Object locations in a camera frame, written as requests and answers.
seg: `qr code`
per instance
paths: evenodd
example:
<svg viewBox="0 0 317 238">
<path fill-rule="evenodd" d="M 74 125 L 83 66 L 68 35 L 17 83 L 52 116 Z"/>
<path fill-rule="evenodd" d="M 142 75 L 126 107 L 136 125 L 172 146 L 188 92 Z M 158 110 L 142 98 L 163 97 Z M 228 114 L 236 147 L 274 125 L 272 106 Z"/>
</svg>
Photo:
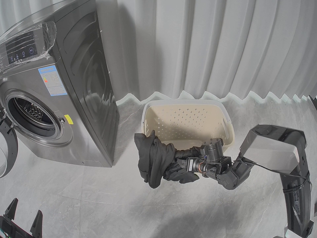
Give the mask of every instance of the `qr code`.
<svg viewBox="0 0 317 238">
<path fill-rule="evenodd" d="M 57 73 L 55 72 L 55 73 L 52 73 L 52 74 L 50 74 L 50 79 L 51 79 L 51 81 L 59 81 L 59 77 L 58 77 L 58 75 L 57 75 Z"/>
</svg>

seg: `white curtain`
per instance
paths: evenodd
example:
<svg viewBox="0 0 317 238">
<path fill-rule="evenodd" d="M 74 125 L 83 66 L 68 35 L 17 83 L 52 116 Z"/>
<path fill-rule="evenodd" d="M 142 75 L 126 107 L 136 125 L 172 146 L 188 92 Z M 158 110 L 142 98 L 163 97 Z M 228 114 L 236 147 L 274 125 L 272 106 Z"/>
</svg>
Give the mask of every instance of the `white curtain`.
<svg viewBox="0 0 317 238">
<path fill-rule="evenodd" d="M 62 0 L 0 0 L 0 34 Z M 97 0 L 116 99 L 317 95 L 317 0 Z"/>
</svg>

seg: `washing machine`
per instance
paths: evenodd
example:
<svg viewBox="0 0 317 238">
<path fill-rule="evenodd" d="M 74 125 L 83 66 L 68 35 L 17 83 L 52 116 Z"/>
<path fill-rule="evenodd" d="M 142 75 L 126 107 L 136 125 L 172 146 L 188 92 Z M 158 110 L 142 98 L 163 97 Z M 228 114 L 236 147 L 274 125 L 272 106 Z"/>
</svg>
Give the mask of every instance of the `washing machine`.
<svg viewBox="0 0 317 238">
<path fill-rule="evenodd" d="M 0 37 L 0 104 L 0 176 L 17 137 L 44 159 L 112 166 L 119 113 L 96 0 L 51 5 Z"/>
</svg>

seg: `laundry basket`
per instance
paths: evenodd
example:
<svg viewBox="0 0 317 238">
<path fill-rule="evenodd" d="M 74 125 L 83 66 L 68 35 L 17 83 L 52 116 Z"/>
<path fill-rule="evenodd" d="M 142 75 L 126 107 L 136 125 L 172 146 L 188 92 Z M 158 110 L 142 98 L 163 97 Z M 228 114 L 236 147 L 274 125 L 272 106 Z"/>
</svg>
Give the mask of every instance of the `laundry basket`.
<svg viewBox="0 0 317 238">
<path fill-rule="evenodd" d="M 173 143 L 178 150 L 220 137 L 225 151 L 235 141 L 227 110 L 213 100 L 150 101 L 143 110 L 141 130 L 147 137 L 155 130 L 161 142 Z"/>
</svg>

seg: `control panel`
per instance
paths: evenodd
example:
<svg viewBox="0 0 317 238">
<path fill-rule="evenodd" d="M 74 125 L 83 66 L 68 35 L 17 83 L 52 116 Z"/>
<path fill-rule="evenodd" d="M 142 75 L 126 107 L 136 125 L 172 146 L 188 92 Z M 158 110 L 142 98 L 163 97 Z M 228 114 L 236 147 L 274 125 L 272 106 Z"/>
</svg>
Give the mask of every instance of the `control panel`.
<svg viewBox="0 0 317 238">
<path fill-rule="evenodd" d="M 15 62 L 29 61 L 46 50 L 42 28 L 16 34 L 0 44 L 0 71 L 15 66 Z"/>
<path fill-rule="evenodd" d="M 9 64 L 37 55 L 33 31 L 19 35 L 5 46 Z"/>
</svg>

